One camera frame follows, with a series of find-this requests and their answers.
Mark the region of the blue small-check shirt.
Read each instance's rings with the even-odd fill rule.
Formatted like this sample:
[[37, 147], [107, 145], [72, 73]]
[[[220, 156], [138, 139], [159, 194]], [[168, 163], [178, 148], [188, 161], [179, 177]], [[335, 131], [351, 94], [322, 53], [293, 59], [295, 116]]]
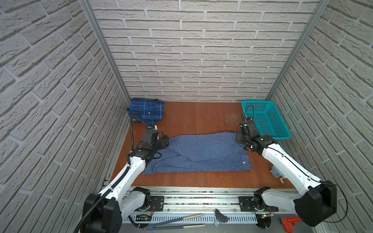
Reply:
[[254, 168], [237, 133], [223, 132], [207, 135], [181, 135], [169, 139], [170, 145], [158, 152], [143, 171], [156, 173], [230, 172]]

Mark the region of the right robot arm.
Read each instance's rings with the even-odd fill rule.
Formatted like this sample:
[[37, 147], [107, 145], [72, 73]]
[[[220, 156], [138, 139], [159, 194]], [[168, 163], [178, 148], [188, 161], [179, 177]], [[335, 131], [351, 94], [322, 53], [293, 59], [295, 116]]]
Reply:
[[291, 158], [269, 135], [260, 135], [255, 122], [249, 118], [240, 124], [236, 142], [256, 151], [274, 165], [280, 176], [287, 178], [297, 194], [263, 187], [254, 192], [253, 207], [264, 211], [277, 207], [297, 214], [311, 227], [317, 226], [337, 212], [337, 186], [331, 181], [322, 181]]

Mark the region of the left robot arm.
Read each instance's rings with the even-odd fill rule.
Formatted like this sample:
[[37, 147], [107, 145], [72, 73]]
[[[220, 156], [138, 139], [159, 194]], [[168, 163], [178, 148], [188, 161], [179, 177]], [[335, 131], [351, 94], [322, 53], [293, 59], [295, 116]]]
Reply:
[[137, 187], [126, 196], [135, 179], [154, 159], [158, 150], [167, 148], [169, 138], [159, 136], [156, 125], [149, 126], [144, 133], [141, 147], [132, 149], [127, 155], [127, 164], [118, 175], [98, 194], [89, 194], [83, 205], [81, 220], [75, 233], [117, 233], [122, 222], [136, 209], [150, 205], [150, 191]]

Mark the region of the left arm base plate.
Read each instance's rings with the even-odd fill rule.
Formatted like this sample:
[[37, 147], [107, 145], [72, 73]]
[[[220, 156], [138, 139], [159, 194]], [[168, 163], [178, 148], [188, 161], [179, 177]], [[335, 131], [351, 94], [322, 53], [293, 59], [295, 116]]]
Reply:
[[143, 212], [162, 212], [164, 207], [164, 200], [164, 196], [145, 197], [144, 204], [138, 210]]

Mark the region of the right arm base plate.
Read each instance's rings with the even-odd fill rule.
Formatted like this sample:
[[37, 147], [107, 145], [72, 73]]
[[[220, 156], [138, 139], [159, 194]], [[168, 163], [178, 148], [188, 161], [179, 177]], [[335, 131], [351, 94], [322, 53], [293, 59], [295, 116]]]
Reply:
[[240, 196], [239, 204], [241, 212], [278, 212], [279, 208], [268, 206], [257, 196]]

